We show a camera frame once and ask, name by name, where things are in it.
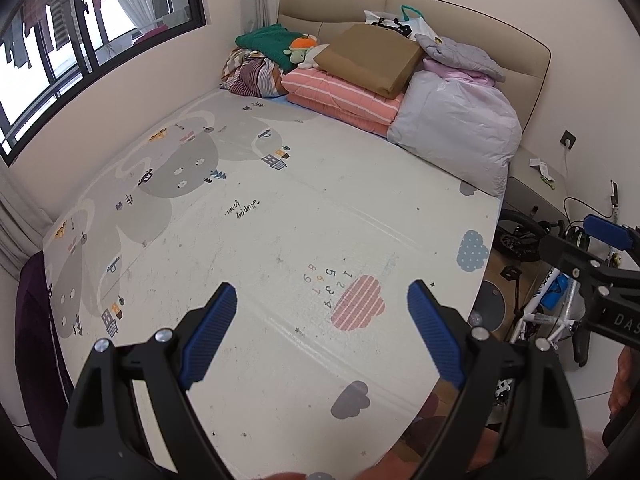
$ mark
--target headboard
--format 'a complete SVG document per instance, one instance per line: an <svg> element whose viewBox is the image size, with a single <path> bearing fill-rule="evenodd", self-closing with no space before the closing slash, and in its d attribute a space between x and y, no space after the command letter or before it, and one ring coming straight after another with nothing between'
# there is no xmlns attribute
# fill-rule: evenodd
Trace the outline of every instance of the headboard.
<svg viewBox="0 0 640 480"><path fill-rule="evenodd" d="M420 10L438 35L482 48L505 70L506 81L498 87L524 130L542 90L551 51L507 23L442 0L280 0L278 21L289 30L330 43L354 23L363 22L364 10L400 15L402 5Z"/></svg>

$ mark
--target bicycle tire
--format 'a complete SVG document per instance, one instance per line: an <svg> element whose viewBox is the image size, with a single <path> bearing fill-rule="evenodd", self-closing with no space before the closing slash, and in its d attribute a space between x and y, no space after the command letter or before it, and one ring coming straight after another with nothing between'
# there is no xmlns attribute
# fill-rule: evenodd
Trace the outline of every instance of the bicycle tire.
<svg viewBox="0 0 640 480"><path fill-rule="evenodd" d="M531 234L533 234L536 242L539 242L540 239L547 234L546 229L543 228L533 218L513 209L503 209L502 211L500 211L498 224L501 221L509 221L518 224L519 226L523 227ZM528 247L526 247L525 250L519 251L517 250L517 248L507 247L507 245L503 243L502 236L507 234L508 232L505 231L505 229L501 228L499 225L496 226L493 247L499 253L520 262L536 262L540 260L540 254L537 250L537 244L530 244Z"/></svg>

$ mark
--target green blanket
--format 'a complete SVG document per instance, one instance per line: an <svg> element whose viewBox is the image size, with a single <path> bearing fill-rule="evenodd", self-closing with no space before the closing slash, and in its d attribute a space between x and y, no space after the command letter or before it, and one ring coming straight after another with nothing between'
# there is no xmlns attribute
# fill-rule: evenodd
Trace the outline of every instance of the green blanket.
<svg viewBox="0 0 640 480"><path fill-rule="evenodd" d="M236 38L236 45L250 50L258 50L269 59L275 61L285 72L291 72L296 66L289 60L283 50L296 38L302 37L299 32L289 32L281 24L259 28L244 36Z"/></svg>

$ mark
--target human hand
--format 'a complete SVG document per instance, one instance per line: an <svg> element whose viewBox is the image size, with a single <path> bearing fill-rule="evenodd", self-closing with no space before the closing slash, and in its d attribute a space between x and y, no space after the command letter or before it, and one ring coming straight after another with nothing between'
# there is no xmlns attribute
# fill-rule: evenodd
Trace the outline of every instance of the human hand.
<svg viewBox="0 0 640 480"><path fill-rule="evenodd" d="M631 387L628 384L628 380L631 375L632 365L631 348L625 346L618 357L618 373L613 380L613 388L609 396L611 418L616 416L620 410L628 404L629 399L631 399Z"/></svg>

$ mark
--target paper on nightstand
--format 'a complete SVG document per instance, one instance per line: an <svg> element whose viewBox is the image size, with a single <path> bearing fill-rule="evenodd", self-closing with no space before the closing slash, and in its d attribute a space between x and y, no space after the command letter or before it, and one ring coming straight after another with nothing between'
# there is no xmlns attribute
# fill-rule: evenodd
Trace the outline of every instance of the paper on nightstand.
<svg viewBox="0 0 640 480"><path fill-rule="evenodd" d="M532 168L538 168L540 170L540 174L549 182L554 182L554 178L549 173L549 168L546 165L546 162L542 162L539 158L530 158L529 165Z"/></svg>

